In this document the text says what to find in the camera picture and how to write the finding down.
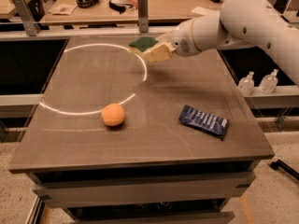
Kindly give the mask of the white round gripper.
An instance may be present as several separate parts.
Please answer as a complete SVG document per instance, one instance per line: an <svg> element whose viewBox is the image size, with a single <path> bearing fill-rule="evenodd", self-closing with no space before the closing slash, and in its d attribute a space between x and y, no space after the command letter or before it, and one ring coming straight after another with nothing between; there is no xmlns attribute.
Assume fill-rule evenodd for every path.
<svg viewBox="0 0 299 224"><path fill-rule="evenodd" d="M158 44L143 52L144 58L149 63L156 63L165 60L169 60L172 57L172 53L169 47L165 43L170 43L176 49L176 53L182 57L189 57L197 55L201 52L196 47L192 37L192 25L193 20L182 22L172 32L161 34L155 37L155 39L162 44Z"/></svg>

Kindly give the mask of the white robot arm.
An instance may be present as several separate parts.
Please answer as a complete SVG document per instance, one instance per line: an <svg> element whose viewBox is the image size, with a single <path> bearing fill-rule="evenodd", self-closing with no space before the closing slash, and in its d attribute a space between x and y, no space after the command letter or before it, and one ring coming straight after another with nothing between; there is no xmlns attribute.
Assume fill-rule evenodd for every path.
<svg viewBox="0 0 299 224"><path fill-rule="evenodd" d="M156 38L145 50L150 63L182 57L208 49L262 49L299 85L299 29L284 21L267 0L224 0L211 14L182 22Z"/></svg>

